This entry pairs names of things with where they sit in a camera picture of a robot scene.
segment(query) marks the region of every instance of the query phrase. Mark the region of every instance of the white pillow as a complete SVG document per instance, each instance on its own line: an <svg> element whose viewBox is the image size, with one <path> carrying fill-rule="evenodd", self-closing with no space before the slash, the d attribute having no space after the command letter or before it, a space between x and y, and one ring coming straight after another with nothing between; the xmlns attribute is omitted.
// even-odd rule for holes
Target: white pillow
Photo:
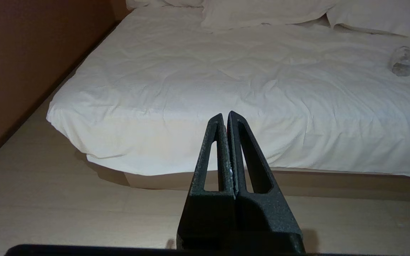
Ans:
<svg viewBox="0 0 410 256"><path fill-rule="evenodd" d="M341 0L327 11L332 28L341 24L369 33L410 36L410 0Z"/></svg>
<svg viewBox="0 0 410 256"><path fill-rule="evenodd" d="M204 0L202 26L232 29L295 24L320 18L337 0Z"/></svg>
<svg viewBox="0 0 410 256"><path fill-rule="evenodd" d="M178 7L202 7L203 0L165 0L167 3Z"/></svg>
<svg viewBox="0 0 410 256"><path fill-rule="evenodd" d="M161 7L166 5L169 4L163 0L126 0L126 7L128 10L142 6Z"/></svg>

